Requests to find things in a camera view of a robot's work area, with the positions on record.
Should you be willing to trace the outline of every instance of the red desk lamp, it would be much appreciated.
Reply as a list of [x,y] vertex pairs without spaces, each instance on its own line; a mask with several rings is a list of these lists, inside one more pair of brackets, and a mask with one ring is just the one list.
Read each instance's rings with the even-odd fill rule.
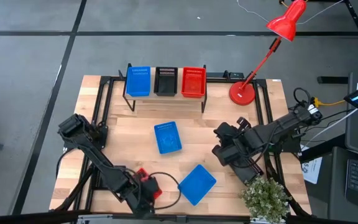
[[283,16],[280,16],[270,21],[266,27],[279,35],[272,45],[265,58],[259,63],[254,71],[252,71],[244,82],[237,82],[230,88],[230,99],[238,105],[248,105],[255,99],[255,90],[249,82],[256,76],[258,70],[270,57],[270,55],[277,50],[280,45],[281,38],[293,41],[296,33],[296,22],[301,17],[306,9],[306,2],[304,0],[295,0],[287,9]]

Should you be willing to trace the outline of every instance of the black basket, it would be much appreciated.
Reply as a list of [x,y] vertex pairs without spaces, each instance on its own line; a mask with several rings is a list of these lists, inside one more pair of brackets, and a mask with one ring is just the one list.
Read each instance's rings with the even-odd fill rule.
[[178,68],[155,68],[154,93],[157,96],[175,96],[178,92]]

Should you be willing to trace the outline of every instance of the lamp shade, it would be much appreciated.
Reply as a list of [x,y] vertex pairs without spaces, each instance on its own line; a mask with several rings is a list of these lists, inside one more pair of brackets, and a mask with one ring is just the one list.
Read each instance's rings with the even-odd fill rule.
[[266,27],[283,38],[293,41],[296,33],[296,22],[306,10],[304,0],[292,2],[283,16],[270,21]]

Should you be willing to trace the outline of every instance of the basket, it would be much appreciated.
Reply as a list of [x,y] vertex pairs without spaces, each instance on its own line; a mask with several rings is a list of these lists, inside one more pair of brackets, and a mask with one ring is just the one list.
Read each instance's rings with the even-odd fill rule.
[[211,190],[216,179],[200,164],[179,184],[182,194],[194,206]]
[[178,91],[178,68],[155,68],[154,93],[157,96],[175,96]]
[[177,124],[174,121],[154,126],[158,149],[161,154],[181,149]]
[[184,97],[201,98],[205,95],[205,68],[183,68],[181,93]]
[[150,67],[129,67],[127,71],[127,93],[131,96],[149,96],[150,76]]

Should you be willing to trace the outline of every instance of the red basket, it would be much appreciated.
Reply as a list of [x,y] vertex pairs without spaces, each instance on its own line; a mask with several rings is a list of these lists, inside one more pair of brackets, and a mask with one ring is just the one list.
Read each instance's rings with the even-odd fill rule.
[[205,68],[183,68],[181,93],[184,97],[201,98],[205,95],[206,70]]

